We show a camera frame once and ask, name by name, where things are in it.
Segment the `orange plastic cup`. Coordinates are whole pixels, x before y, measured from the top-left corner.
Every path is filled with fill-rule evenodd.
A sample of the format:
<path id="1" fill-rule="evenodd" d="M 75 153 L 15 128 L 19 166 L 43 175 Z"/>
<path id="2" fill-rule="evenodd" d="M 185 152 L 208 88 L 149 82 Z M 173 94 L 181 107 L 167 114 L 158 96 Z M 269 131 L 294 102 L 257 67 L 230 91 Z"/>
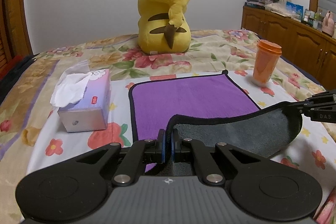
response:
<path id="1" fill-rule="evenodd" d="M 282 47 L 276 43 L 261 39 L 257 42 L 257 52 L 253 69 L 253 81 L 264 87 L 270 80 L 276 64 L 282 55 Z"/>

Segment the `wooden slatted wardrobe door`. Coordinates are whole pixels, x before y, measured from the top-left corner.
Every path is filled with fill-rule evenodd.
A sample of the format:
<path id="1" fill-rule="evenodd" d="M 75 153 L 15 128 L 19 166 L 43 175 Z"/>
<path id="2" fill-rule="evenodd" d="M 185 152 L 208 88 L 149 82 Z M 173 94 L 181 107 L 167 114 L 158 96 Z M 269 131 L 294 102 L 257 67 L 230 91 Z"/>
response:
<path id="1" fill-rule="evenodd" d="M 32 53 L 24 0 L 1 0 L 1 71 L 15 57 Z"/>

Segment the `yellow Pikachu plush toy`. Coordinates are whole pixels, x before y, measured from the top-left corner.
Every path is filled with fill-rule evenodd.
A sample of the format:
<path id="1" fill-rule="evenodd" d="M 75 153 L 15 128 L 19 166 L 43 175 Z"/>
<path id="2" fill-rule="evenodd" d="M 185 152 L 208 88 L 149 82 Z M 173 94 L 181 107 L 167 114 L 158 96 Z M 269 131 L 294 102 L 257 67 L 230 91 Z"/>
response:
<path id="1" fill-rule="evenodd" d="M 148 55 L 183 53 L 191 31 L 185 18 L 190 0 L 138 0 L 138 45 Z"/>

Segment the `floral bed quilt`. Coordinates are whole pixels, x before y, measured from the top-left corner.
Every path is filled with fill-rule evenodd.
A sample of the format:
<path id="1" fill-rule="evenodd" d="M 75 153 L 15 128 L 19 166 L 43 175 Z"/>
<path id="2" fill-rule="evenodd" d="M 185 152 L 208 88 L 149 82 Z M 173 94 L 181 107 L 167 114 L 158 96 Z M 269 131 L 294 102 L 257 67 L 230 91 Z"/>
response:
<path id="1" fill-rule="evenodd" d="M 50 98 L 61 74 L 80 61 L 91 70 L 109 69 L 111 83 L 145 77 L 198 76 L 203 73 L 252 73 L 257 35 L 252 31 L 205 30 L 192 33 L 185 53 L 148 56 L 136 35 L 55 48 L 25 57 L 1 79 L 1 223 L 19 223 L 15 188 L 28 173 L 35 144 L 46 121 L 57 111 Z M 301 101 L 323 92 L 288 61 L 280 59 L 271 81 Z"/>

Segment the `pink bottle on cabinet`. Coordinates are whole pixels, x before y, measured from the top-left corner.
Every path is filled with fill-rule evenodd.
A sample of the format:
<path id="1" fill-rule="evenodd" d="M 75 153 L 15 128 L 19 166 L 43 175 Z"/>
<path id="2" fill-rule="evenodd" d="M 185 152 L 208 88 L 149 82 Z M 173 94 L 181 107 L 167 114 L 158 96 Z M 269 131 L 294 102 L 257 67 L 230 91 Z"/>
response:
<path id="1" fill-rule="evenodd" d="M 323 19 L 322 23 L 322 32 L 329 35 L 333 36 L 334 33 L 334 20 L 333 20 L 333 13 L 331 11 L 328 11 Z"/>

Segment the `white strawberry print cloth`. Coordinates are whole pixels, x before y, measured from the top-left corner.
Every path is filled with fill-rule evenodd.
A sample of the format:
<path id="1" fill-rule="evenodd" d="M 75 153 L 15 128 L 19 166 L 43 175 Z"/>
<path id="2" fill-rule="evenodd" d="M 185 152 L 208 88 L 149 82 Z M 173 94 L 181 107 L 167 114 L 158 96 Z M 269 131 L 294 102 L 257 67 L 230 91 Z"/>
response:
<path id="1" fill-rule="evenodd" d="M 221 73 L 203 73 L 198 76 L 219 74 Z M 261 109 L 282 101 L 294 101 L 294 97 L 276 83 L 271 82 L 264 88 L 254 86 L 250 82 L 250 71 L 228 72 L 228 75 Z M 56 164 L 112 142 L 120 143 L 124 147 L 131 146 L 135 140 L 131 126 L 130 88 L 135 84 L 148 81 L 198 76 L 171 75 L 113 81 L 110 101 L 115 107 L 108 114 L 108 125 L 105 130 L 69 133 L 66 132 L 58 114 L 51 114 L 35 144 L 28 172 Z M 322 185 L 335 182 L 335 141 L 321 123 L 312 122 L 309 118 L 303 118 L 302 129 L 296 138 L 270 159 L 311 174 Z"/>

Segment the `purple and grey towel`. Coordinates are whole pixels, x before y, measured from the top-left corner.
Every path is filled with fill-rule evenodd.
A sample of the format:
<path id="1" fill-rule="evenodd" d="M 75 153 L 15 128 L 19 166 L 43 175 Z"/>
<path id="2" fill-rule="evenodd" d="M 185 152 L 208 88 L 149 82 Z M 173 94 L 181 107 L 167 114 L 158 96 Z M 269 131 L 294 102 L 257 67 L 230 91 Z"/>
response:
<path id="1" fill-rule="evenodd" d="M 130 88 L 129 100 L 134 140 L 155 139 L 165 130 L 163 162 L 149 164 L 149 175 L 191 174 L 186 164 L 170 162 L 175 131 L 209 147 L 223 141 L 270 158 L 302 129 L 302 115 L 289 102 L 261 109 L 227 71 L 138 83 Z"/>

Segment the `wooden sideboard cabinet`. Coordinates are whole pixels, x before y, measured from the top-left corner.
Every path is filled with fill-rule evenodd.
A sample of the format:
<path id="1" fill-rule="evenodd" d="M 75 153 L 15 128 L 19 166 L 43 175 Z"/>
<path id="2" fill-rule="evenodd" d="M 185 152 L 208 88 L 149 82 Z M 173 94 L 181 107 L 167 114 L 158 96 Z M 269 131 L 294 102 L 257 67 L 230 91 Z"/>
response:
<path id="1" fill-rule="evenodd" d="M 282 56 L 314 77 L 327 90 L 335 89 L 335 39 L 270 11 L 243 7 L 242 28 L 282 47 Z"/>

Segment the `purple tissue box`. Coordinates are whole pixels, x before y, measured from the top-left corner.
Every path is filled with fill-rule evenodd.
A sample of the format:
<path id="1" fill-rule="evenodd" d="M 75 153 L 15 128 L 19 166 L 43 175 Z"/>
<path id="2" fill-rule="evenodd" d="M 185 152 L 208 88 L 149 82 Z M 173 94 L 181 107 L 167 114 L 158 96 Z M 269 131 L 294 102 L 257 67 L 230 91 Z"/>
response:
<path id="1" fill-rule="evenodd" d="M 50 104 L 66 132 L 105 130 L 110 103 L 109 69 L 92 71 L 88 60 L 66 69 L 52 93 Z"/>

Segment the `blue and white package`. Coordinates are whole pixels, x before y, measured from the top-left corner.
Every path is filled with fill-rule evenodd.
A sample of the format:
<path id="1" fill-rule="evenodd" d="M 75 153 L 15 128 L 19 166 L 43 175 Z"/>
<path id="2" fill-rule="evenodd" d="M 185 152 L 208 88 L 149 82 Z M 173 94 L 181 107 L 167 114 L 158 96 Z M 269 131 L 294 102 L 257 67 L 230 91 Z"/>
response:
<path id="1" fill-rule="evenodd" d="M 299 16 L 303 15 L 303 6 L 302 5 L 298 5 L 298 4 L 292 3 L 290 1 L 287 1 L 286 2 L 286 9 L 288 11 L 290 11 L 291 13 L 298 14 Z"/>

